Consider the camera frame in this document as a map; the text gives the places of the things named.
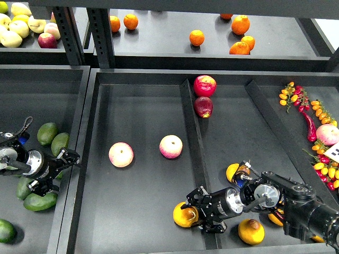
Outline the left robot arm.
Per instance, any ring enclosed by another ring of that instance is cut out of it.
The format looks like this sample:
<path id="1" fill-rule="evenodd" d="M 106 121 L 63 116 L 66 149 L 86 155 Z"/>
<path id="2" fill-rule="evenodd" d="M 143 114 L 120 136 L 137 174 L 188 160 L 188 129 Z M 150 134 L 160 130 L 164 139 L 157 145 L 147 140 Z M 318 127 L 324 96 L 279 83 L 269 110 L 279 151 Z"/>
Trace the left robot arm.
<path id="1" fill-rule="evenodd" d="M 1 175 L 19 175 L 30 179 L 27 188 L 34 194 L 59 191 L 53 180 L 65 169 L 79 164 L 80 155 L 67 148 L 61 148 L 54 157 L 42 150 L 27 150 L 24 144 L 30 135 L 27 129 L 33 121 L 29 116 L 16 132 L 1 132 Z"/>

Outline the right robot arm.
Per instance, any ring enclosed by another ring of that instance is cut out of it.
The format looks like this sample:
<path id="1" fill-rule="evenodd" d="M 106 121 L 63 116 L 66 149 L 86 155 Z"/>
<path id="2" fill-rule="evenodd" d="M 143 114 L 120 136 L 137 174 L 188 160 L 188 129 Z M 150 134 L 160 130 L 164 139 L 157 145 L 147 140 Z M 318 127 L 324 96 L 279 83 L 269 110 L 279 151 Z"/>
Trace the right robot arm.
<path id="1" fill-rule="evenodd" d="M 232 187 L 208 193 L 203 186 L 187 195 L 173 215 L 184 227 L 224 233 L 225 221 L 243 213 L 266 213 L 282 224 L 284 234 L 299 240 L 318 237 L 338 249 L 338 211 L 319 200 L 309 185 L 271 171 L 256 172 L 247 161 L 231 164 L 226 177 Z"/>

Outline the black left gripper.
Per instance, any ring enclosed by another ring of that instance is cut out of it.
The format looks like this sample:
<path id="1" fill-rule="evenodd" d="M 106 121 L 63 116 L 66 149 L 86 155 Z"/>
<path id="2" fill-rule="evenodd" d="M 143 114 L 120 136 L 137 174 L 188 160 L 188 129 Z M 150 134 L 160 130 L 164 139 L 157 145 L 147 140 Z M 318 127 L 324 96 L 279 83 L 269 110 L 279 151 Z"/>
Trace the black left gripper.
<path id="1" fill-rule="evenodd" d="M 39 171 L 35 174 L 35 180 L 28 183 L 31 193 L 45 196 L 50 192 L 59 192 L 59 187 L 53 183 L 55 172 L 61 172 L 68 167 L 79 164 L 80 155 L 71 149 L 61 148 L 60 153 L 54 157 L 43 153 L 43 162 Z"/>

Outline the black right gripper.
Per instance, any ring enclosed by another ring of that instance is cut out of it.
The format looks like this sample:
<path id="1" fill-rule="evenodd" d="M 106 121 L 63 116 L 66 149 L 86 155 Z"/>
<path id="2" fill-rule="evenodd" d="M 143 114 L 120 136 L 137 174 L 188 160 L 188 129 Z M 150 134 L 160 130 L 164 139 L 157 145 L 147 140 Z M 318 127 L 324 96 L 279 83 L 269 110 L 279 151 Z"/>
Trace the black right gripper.
<path id="1" fill-rule="evenodd" d="M 199 186 L 187 194 L 186 202 L 180 208 L 210 208 L 212 206 L 214 216 L 228 219 L 240 215 L 240 206 L 236 204 L 237 194 L 234 188 L 225 188 L 209 194 L 203 186 Z M 190 222 L 190 227 L 197 227 L 204 233 L 224 233 L 227 229 L 225 222 L 216 223 L 207 218 L 198 218 Z"/>

